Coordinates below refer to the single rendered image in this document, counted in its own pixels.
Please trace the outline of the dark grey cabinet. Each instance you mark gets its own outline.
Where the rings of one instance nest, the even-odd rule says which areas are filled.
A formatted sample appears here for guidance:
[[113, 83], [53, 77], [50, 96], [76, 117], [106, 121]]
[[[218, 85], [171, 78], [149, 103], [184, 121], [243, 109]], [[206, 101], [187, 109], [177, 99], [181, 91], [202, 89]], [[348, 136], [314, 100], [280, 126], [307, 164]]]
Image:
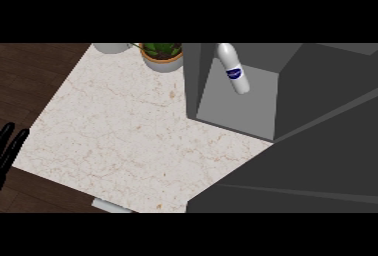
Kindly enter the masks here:
[[234, 92], [214, 43], [183, 45], [186, 115], [279, 142], [378, 97], [378, 43], [236, 43]]

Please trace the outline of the white water bottle blue label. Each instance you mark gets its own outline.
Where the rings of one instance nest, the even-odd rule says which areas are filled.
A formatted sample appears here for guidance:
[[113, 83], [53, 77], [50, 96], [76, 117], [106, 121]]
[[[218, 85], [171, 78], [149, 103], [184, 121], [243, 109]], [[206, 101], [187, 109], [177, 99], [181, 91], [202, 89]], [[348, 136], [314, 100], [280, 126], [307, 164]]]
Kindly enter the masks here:
[[237, 58], [237, 53], [230, 43], [217, 44], [217, 55], [226, 70], [227, 78], [233, 85], [234, 92], [242, 95], [249, 92], [249, 82]]

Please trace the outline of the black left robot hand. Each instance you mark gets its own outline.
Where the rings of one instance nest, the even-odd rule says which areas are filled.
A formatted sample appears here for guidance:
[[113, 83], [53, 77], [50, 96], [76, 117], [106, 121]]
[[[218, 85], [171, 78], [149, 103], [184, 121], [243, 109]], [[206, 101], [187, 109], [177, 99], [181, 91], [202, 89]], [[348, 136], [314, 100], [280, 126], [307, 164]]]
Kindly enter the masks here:
[[22, 129], [16, 134], [13, 140], [10, 140], [13, 130], [13, 122], [6, 123], [3, 128], [0, 129], [0, 190], [4, 185], [6, 175], [16, 159], [19, 150], [29, 135], [29, 130]]

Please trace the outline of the grey round pot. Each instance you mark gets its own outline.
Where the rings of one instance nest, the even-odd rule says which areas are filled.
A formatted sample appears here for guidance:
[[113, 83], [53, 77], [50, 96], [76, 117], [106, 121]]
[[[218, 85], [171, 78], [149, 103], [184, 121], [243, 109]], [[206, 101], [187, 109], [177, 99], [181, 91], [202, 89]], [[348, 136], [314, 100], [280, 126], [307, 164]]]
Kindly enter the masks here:
[[130, 43], [94, 43], [93, 47], [103, 54], [118, 54], [127, 51], [132, 45]]

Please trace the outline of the potted green plant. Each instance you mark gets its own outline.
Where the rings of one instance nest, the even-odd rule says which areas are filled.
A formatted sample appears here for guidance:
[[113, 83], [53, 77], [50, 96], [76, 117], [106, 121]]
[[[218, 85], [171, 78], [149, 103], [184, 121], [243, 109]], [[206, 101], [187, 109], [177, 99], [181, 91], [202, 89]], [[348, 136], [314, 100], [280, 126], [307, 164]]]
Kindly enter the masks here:
[[183, 66], [180, 43], [132, 43], [140, 50], [146, 66], [159, 73], [169, 73]]

